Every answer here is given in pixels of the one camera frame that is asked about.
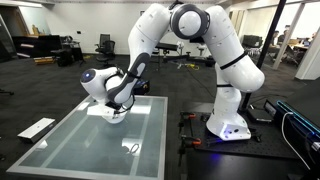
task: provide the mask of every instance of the black chair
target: black chair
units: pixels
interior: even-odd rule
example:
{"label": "black chair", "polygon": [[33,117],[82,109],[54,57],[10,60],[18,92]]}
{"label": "black chair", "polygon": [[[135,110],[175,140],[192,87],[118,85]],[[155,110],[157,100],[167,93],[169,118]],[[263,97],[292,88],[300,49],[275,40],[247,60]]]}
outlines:
{"label": "black chair", "polygon": [[100,34],[100,42],[99,42],[99,44],[95,44],[95,46],[97,46],[98,49],[102,48],[106,41],[110,41],[110,34]]}
{"label": "black chair", "polygon": [[98,62],[103,63],[103,67],[111,67],[114,65],[109,64],[109,61],[115,59],[115,53],[114,53],[114,41],[105,41],[104,46],[101,48],[96,49],[97,52],[101,53],[100,56],[96,58]]}
{"label": "black chair", "polygon": [[10,95],[14,95],[14,92],[5,91],[5,90],[3,90],[3,89],[0,89],[0,94],[10,94]]}
{"label": "black chair", "polygon": [[263,40],[260,36],[255,35],[244,35],[242,46],[246,48],[260,48],[262,46]]}
{"label": "black chair", "polygon": [[286,51],[285,51],[286,56],[282,59],[284,62],[286,63],[292,63],[295,66],[299,66],[300,62],[297,58],[297,53],[291,49],[290,46],[286,47]]}

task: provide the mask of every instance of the glass tabletop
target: glass tabletop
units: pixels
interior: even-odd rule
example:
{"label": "glass tabletop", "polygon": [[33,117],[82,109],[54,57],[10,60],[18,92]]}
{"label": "glass tabletop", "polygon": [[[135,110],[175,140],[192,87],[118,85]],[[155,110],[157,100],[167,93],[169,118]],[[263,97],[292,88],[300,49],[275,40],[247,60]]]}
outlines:
{"label": "glass tabletop", "polygon": [[7,172],[58,179],[163,179],[167,98],[136,96],[118,124],[88,115],[94,105],[87,97]]}

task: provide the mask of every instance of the white wall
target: white wall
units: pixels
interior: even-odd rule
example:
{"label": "white wall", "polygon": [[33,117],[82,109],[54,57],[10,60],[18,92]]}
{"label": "white wall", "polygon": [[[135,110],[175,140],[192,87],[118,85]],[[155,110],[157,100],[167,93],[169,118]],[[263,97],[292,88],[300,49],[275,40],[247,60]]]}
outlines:
{"label": "white wall", "polygon": [[318,17],[320,17],[320,2],[307,3],[293,31],[292,38],[311,37],[320,26]]}
{"label": "white wall", "polygon": [[[94,53],[95,46],[99,42],[100,34],[110,34],[111,39],[116,42],[117,54],[129,54],[128,36],[140,11],[145,11],[151,4],[142,3],[57,3],[56,5],[45,5],[45,15],[52,34],[71,35],[81,42],[84,53]],[[197,4],[200,9],[206,9],[212,4]],[[190,51],[191,55],[199,55],[197,44],[181,40],[173,33],[163,37],[161,42],[176,44],[183,41],[185,48],[183,52]]]}
{"label": "white wall", "polygon": [[303,60],[299,66],[296,78],[314,80],[320,77],[320,28],[318,29],[318,35],[312,42],[312,46],[308,49],[307,54],[303,57]]}
{"label": "white wall", "polygon": [[41,4],[38,3],[29,3],[13,0],[0,0],[1,6],[28,6],[28,7],[41,7]]}
{"label": "white wall", "polygon": [[[304,2],[306,0],[287,0],[286,4],[295,4]],[[266,8],[266,7],[272,7],[277,6],[279,4],[279,0],[258,0],[258,1],[247,1],[243,3],[238,3],[235,5],[232,5],[230,10],[249,10],[249,9],[257,9],[257,8]]]}
{"label": "white wall", "polygon": [[299,5],[300,4],[289,4],[284,7],[276,27],[276,30],[279,31],[279,35],[283,34],[286,25],[291,25],[293,18],[299,9]]}
{"label": "white wall", "polygon": [[32,25],[35,25],[41,33],[47,35],[51,33],[42,8],[19,6],[19,9],[30,34],[33,34]]}
{"label": "white wall", "polygon": [[261,36],[265,41],[275,10],[275,7],[248,10],[246,18],[243,20],[243,29],[239,37],[256,35]]}

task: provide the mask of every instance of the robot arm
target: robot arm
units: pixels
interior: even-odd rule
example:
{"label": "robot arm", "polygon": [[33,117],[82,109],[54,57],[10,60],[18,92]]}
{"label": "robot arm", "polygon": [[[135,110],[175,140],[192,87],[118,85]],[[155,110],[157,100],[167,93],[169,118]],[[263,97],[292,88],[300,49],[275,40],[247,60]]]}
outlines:
{"label": "robot arm", "polygon": [[154,47],[170,30],[181,39],[202,36],[216,61],[217,95],[207,128],[223,140],[250,138],[246,122],[237,113],[240,90],[252,92],[259,89],[264,75],[244,53],[228,15],[220,6],[203,11],[192,4],[179,3],[169,8],[151,5],[130,32],[128,72],[120,77],[116,75],[117,69],[95,70],[99,78],[91,79],[92,83],[83,81],[85,89],[103,103],[126,102]]}

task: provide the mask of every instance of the cable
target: cable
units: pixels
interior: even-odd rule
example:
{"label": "cable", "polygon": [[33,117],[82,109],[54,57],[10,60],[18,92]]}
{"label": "cable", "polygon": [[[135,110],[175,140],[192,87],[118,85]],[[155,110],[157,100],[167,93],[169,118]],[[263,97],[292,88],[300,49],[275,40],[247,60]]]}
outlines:
{"label": "cable", "polygon": [[282,119],[282,125],[281,125],[281,132],[282,132],[282,136],[284,138],[284,140],[288,143],[288,145],[291,147],[291,149],[298,155],[298,157],[302,160],[302,162],[304,163],[304,165],[306,165],[306,167],[308,168],[308,170],[310,170],[310,167],[308,166],[308,164],[304,161],[304,159],[300,156],[300,154],[292,147],[292,145],[289,143],[289,141],[287,140],[286,136],[284,135],[284,121],[286,119],[286,116],[288,114],[293,115],[292,112],[287,112],[283,115],[283,119]]}
{"label": "cable", "polygon": [[135,96],[134,96],[134,94],[132,93],[131,94],[131,96],[132,96],[132,98],[133,98],[133,100],[132,100],[132,104],[130,105],[130,107],[128,107],[128,108],[125,108],[124,106],[123,106],[123,104],[121,104],[121,107],[124,109],[123,111],[116,111],[116,114],[121,114],[121,113],[124,113],[124,112],[127,112],[127,111],[129,111],[131,108],[132,108],[132,106],[134,105],[134,102],[136,101],[136,98],[135,98]]}
{"label": "cable", "polygon": [[139,148],[140,148],[139,144],[135,143],[135,144],[131,147],[131,149],[130,149],[130,151],[129,151],[130,154],[136,153],[136,152],[139,150]]}
{"label": "cable", "polygon": [[186,67],[186,69],[187,69],[187,71],[189,72],[189,74],[193,77],[193,79],[195,79],[202,87],[204,87],[204,88],[207,90],[208,94],[210,94],[211,97],[215,98],[215,97],[210,93],[209,89],[208,89],[205,85],[203,85],[203,84],[191,73],[191,71],[190,71],[187,67]]}
{"label": "cable", "polygon": [[259,96],[251,97],[251,99],[258,98],[258,97],[269,97],[269,96],[279,96],[279,97],[284,97],[284,98],[287,98],[287,97],[288,97],[288,96],[279,95],[279,94],[264,94],[264,95],[259,95]]}
{"label": "cable", "polygon": [[305,139],[304,139],[304,142],[305,142],[305,146],[306,146],[306,149],[307,149],[307,152],[308,152],[308,156],[309,158],[311,159],[311,161],[313,162],[313,164],[316,164],[316,161],[313,159],[312,155],[311,155],[311,148],[309,146],[309,143],[308,143],[308,137],[310,134],[314,134],[313,132],[309,132],[306,136],[305,136]]}
{"label": "cable", "polygon": [[256,103],[256,102],[258,102],[258,101],[261,101],[261,100],[263,100],[263,99],[267,99],[267,98],[269,98],[270,96],[286,97],[286,96],[277,95],[277,94],[256,96],[256,97],[252,97],[252,98],[258,98],[258,97],[262,97],[262,98],[259,98],[259,99],[257,99],[257,100],[251,101],[251,102],[250,102],[250,105],[252,105],[253,103]]}

